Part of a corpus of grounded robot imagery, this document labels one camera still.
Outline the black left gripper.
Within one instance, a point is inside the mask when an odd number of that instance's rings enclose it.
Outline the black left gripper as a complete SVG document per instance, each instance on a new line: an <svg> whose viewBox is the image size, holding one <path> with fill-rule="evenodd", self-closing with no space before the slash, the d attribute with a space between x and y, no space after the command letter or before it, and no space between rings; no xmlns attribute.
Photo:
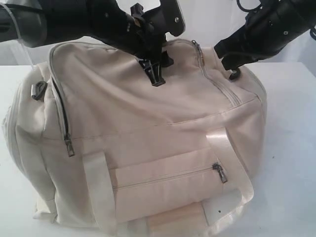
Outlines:
<svg viewBox="0 0 316 237"><path fill-rule="evenodd" d="M146 34L136 25L131 14L120 9L115 0L88 0L86 7L90 37L139 58L138 63L152 86L165 84L161 69L174 64L168 52L162 51L166 42L165 34ZM149 60L160 58L161 65Z"/></svg>

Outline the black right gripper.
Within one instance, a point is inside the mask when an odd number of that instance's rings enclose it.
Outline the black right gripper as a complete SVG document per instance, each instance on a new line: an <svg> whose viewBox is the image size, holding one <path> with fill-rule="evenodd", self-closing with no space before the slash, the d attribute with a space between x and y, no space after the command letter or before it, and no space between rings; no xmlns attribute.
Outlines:
<svg viewBox="0 0 316 237"><path fill-rule="evenodd" d="M244 27L220 40L214 50L224 69L237 69L275 56L307 31L315 40L314 0L262 0L261 7L247 15Z"/></svg>

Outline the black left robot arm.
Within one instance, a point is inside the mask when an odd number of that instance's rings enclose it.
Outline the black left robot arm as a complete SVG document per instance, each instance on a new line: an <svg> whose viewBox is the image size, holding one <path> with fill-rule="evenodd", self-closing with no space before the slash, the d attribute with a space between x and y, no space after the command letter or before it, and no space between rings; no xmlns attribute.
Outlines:
<svg viewBox="0 0 316 237"><path fill-rule="evenodd" d="M0 6L1 41L35 48L92 37L134 55L156 87L165 83L162 68L173 64L162 48L165 35L178 36L184 29L175 0L162 0L148 11L136 3L129 13L115 0L9 0Z"/></svg>

